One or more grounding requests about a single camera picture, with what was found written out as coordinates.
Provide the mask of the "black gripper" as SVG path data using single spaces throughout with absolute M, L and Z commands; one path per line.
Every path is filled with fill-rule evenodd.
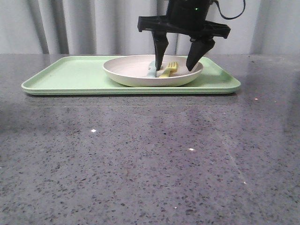
M 191 47 L 186 61 L 188 71 L 191 71 L 200 58 L 214 47 L 215 41 L 211 37 L 229 36 L 231 29 L 228 25 L 206 20 L 210 5 L 210 0 L 170 0 L 165 15 L 138 18 L 138 30 L 152 33 L 156 70 L 161 69 L 164 53 L 169 44 L 167 33 L 191 37 Z

